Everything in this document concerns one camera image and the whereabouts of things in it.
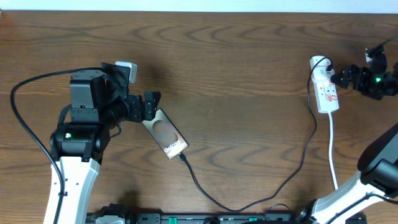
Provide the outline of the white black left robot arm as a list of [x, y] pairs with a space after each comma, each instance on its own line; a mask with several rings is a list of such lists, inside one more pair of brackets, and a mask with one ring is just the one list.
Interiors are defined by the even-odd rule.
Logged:
[[161, 94], [130, 94], [136, 73], [136, 64], [122, 61], [71, 72], [71, 120], [60, 119], [50, 137], [55, 165], [45, 223], [84, 223], [110, 130], [123, 121], [155, 118]]

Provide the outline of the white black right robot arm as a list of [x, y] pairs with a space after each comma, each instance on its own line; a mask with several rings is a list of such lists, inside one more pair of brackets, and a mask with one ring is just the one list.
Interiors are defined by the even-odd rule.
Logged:
[[[336, 82], [380, 100], [397, 93], [397, 67], [393, 72], [386, 65], [371, 63], [358, 72], [343, 71]], [[297, 223], [346, 223], [366, 207], [385, 201], [397, 204], [397, 125], [372, 142], [359, 158], [357, 173], [326, 197], [313, 200], [297, 215]]]

